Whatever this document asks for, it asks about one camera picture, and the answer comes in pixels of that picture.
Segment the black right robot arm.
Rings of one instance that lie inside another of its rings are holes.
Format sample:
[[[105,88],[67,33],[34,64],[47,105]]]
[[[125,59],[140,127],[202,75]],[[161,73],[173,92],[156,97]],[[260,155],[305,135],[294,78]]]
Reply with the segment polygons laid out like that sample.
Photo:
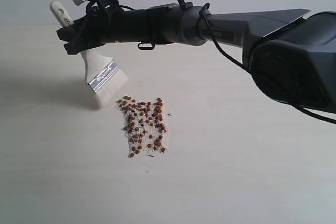
[[[215,40],[242,50],[242,63],[269,98],[335,112],[335,12],[307,9],[212,14],[209,5],[178,3],[148,9],[89,6],[57,31],[66,52],[114,42],[201,46]]]

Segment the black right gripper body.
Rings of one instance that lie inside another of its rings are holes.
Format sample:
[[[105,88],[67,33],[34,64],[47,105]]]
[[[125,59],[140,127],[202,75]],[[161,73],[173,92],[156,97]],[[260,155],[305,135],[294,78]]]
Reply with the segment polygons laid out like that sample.
[[[123,10],[117,6],[110,13],[98,6],[86,8],[85,38],[109,44],[115,42],[146,42],[147,11]]]

